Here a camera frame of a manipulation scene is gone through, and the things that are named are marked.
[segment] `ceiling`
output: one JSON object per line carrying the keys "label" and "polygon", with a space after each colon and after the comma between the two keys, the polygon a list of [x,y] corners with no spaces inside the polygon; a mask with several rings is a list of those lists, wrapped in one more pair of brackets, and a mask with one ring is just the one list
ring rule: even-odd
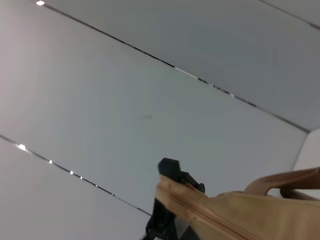
{"label": "ceiling", "polygon": [[[46,4],[302,128],[320,127],[320,31],[260,1]],[[318,23],[318,3],[301,5],[277,3]]]}

